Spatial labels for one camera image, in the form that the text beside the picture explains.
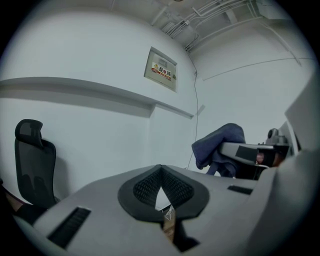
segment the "black cable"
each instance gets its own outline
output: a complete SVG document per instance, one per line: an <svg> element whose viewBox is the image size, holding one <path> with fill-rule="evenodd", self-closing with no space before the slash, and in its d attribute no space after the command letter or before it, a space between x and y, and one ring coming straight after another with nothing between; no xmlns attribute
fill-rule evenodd
<svg viewBox="0 0 320 256"><path fill-rule="evenodd" d="M193 66L194 66L194 69L195 69L195 78L194 78L194 90L195 90L195 97L196 97L196 126L195 126L195 139L194 141L196 142L197 141L197 133L198 133L198 111L199 111L199 102L198 102L198 94L197 94L197 88L196 88L196 80L197 80L197 76L198 76L198 71L197 71L197 68L194 64L194 62L192 61L190 55L188 54ZM190 156L190 160L189 160L189 163L188 163L188 167L187 167L187 170L189 170L189 165L190 165L190 162L191 162L191 158L193 156L194 152L192 151L191 153L191 156Z"/></svg>

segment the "electrical box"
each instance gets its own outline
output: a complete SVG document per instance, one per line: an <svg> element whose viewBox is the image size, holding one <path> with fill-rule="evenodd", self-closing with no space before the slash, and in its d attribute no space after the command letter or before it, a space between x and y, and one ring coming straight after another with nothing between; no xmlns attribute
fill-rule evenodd
<svg viewBox="0 0 320 256"><path fill-rule="evenodd" d="M176 65L177 63L171 58L152 47L146 63L144 77L176 92Z"/></svg>

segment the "office chair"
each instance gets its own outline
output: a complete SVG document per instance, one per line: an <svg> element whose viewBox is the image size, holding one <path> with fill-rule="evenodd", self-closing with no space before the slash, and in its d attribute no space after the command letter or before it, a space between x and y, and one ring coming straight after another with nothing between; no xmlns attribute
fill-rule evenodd
<svg viewBox="0 0 320 256"><path fill-rule="evenodd" d="M53 178L56 148L42 139L42 122L32 119L20 121L15 128L15 166L21 196L31 204L24 204L16 215L33 224L56 203Z"/></svg>

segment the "ceiling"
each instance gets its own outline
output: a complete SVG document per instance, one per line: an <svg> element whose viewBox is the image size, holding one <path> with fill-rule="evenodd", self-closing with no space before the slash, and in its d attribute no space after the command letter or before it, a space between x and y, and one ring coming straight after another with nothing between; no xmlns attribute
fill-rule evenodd
<svg viewBox="0 0 320 256"><path fill-rule="evenodd" d="M211 38L214 32L226 31L239 22L260 16L255 0L108 0L108 3L112 11L140 18L162 30L186 51Z"/></svg>

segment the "gray device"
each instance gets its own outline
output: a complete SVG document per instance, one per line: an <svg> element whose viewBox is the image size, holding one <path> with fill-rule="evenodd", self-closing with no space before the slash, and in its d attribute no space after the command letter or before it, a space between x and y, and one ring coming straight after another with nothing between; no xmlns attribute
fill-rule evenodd
<svg viewBox="0 0 320 256"><path fill-rule="evenodd" d="M222 146L233 156L241 146L289 146L285 161L262 172L259 180L148 166L86 185L33 227L16 221L40 251L52 256L268 254L298 227L318 191L319 84L314 76L285 113L292 128L272 130L278 136L268 138L272 144ZM160 186L176 210L173 243L154 209Z"/></svg>

